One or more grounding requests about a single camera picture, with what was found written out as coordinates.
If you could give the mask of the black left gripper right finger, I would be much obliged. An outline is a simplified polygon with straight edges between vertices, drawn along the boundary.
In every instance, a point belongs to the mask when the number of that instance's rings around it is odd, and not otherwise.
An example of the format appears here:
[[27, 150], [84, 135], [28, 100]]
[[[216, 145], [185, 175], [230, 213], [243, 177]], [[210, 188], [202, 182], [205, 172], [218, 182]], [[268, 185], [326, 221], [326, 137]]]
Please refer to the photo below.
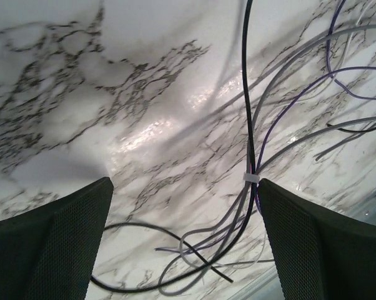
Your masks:
[[286, 299], [376, 299], [376, 225], [262, 179], [260, 211]]

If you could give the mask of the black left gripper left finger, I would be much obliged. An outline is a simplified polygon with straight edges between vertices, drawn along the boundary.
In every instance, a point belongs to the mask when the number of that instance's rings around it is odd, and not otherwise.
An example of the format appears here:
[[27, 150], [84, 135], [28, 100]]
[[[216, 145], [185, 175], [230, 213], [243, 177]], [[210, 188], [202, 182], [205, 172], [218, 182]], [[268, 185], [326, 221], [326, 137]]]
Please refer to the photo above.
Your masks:
[[0, 221], [0, 299], [84, 299], [113, 190], [103, 177]]

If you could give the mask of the white zip tie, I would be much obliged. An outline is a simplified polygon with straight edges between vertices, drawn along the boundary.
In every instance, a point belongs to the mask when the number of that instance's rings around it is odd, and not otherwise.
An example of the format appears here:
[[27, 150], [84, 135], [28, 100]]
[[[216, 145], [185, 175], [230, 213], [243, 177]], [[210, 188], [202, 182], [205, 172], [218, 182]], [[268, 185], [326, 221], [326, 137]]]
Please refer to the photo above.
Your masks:
[[251, 184], [258, 184], [260, 182], [260, 176], [257, 174], [244, 173], [243, 179], [245, 182], [248, 182]]

